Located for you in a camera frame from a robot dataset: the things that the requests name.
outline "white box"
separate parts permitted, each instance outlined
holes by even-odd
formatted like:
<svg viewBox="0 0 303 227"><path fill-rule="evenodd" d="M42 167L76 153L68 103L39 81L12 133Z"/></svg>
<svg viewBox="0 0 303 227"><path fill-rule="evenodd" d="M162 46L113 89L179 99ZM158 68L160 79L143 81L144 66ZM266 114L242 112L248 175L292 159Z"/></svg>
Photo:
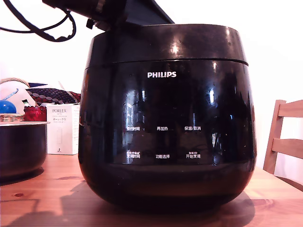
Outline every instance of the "white box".
<svg viewBox="0 0 303 227"><path fill-rule="evenodd" d="M75 155L79 143L79 104L46 106L47 153Z"/></svg>

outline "cooking pot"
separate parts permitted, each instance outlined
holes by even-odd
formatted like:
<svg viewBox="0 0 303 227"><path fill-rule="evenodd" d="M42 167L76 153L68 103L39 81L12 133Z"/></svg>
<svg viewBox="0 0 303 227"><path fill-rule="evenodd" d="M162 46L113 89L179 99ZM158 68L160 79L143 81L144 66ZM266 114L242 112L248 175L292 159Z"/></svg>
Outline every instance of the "cooking pot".
<svg viewBox="0 0 303 227"><path fill-rule="evenodd" d="M82 87L79 163L101 198L137 209L210 209L237 197L256 160L238 32L128 26L97 35Z"/></svg>
<svg viewBox="0 0 303 227"><path fill-rule="evenodd" d="M38 169L46 158L47 122L0 123L0 180Z"/></svg>

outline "philips logo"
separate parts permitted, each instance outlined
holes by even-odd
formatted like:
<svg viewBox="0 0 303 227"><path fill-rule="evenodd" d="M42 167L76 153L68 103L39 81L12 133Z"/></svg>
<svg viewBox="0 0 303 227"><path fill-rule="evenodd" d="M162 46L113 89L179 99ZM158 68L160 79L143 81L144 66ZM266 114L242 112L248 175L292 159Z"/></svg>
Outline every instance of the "philips logo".
<svg viewBox="0 0 303 227"><path fill-rule="evenodd" d="M147 78L167 78L167 77L176 77L176 72L148 72Z"/></svg>

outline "blue ball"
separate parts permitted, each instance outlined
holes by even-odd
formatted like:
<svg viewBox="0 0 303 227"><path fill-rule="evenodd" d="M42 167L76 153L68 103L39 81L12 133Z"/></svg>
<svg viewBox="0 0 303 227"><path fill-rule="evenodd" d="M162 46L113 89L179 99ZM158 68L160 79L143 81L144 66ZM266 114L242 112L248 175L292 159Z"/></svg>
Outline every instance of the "blue ball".
<svg viewBox="0 0 303 227"><path fill-rule="evenodd" d="M9 101L0 101L0 114L16 114L17 109L14 104Z"/></svg>

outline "white wall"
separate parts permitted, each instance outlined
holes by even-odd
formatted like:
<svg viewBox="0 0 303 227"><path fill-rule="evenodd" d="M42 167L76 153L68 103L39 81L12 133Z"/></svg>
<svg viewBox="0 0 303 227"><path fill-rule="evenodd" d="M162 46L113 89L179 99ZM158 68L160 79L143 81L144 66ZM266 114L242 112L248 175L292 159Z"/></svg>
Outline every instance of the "white wall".
<svg viewBox="0 0 303 227"><path fill-rule="evenodd" d="M12 0L23 15L39 27L64 17L40 0ZM230 26L241 35L250 64L250 81L255 105L258 159L262 167L276 99L288 102L303 99L302 6L299 0L157 0L176 23L205 23ZM1 76L15 76L30 82L61 81L67 90L80 92L91 38L100 33L85 27L86 19L75 15L76 37L54 44L36 35L0 31ZM0 26L23 26L0 2ZM71 24L51 34L68 35ZM286 119L282 138L303 139L303 121ZM279 155L276 174L303 183L303 160Z"/></svg>

